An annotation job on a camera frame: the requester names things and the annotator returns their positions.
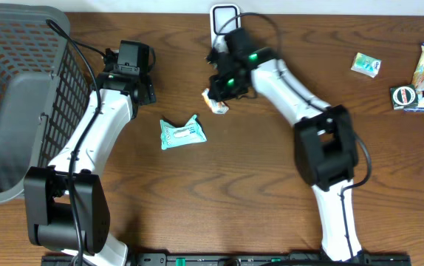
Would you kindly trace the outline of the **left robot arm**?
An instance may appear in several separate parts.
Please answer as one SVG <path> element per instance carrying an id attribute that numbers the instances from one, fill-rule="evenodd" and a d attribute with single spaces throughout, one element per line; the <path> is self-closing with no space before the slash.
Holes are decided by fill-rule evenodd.
<path id="1" fill-rule="evenodd" d="M 65 146 L 47 166 L 32 167 L 24 177 L 30 242 L 71 255 L 73 265 L 127 265 L 127 244 L 109 232 L 100 178 L 124 126 L 139 106 L 156 101 L 152 47 L 121 41 L 103 59 L 86 111 Z"/>

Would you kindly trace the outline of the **teal tissue pack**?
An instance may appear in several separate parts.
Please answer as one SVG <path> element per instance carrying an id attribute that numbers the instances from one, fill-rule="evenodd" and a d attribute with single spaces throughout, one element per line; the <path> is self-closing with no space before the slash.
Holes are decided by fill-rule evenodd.
<path id="1" fill-rule="evenodd" d="M 374 78 L 378 75 L 381 60 L 358 52 L 354 58 L 351 70 Z"/>

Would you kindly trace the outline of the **teal wet wipes pack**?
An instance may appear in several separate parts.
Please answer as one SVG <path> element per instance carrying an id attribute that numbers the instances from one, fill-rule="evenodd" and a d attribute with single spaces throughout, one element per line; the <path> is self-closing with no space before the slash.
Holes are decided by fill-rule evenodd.
<path id="1" fill-rule="evenodd" d="M 207 141 L 207 137 L 197 121 L 197 115 L 193 115 L 183 127 L 174 127 L 170 123 L 161 120 L 160 128 L 162 150 Z"/>

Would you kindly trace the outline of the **orange tissue pack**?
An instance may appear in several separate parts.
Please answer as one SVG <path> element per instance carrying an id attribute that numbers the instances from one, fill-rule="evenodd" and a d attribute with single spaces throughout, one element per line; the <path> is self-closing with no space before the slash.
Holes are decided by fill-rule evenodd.
<path id="1" fill-rule="evenodd" d="M 209 88 L 206 88 L 202 92 L 202 96 L 204 98 L 204 101 L 206 105 L 209 107 L 209 109 L 216 115 L 224 115 L 228 112 L 229 107 L 224 102 L 219 102 L 213 99 L 210 99 L 208 97 Z"/>

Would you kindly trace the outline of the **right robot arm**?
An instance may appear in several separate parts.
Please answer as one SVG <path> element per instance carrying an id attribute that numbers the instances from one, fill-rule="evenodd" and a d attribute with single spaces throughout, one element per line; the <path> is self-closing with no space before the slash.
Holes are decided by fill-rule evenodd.
<path id="1" fill-rule="evenodd" d="M 294 131 L 295 167 L 315 195 L 323 239 L 332 261 L 349 262 L 361 252 L 352 209 L 356 137 L 347 109 L 311 93 L 277 52 L 258 48 L 240 27 L 217 33 L 208 61 L 216 66 L 209 98 L 238 98 L 253 88 L 277 108 Z"/>

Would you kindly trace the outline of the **dark green round-label box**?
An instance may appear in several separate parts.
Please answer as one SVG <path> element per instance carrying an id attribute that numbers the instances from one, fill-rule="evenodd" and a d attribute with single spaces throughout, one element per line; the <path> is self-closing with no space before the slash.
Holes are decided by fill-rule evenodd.
<path id="1" fill-rule="evenodd" d="M 394 110 L 417 107 L 418 96 L 414 85 L 396 86 L 390 89 Z"/>

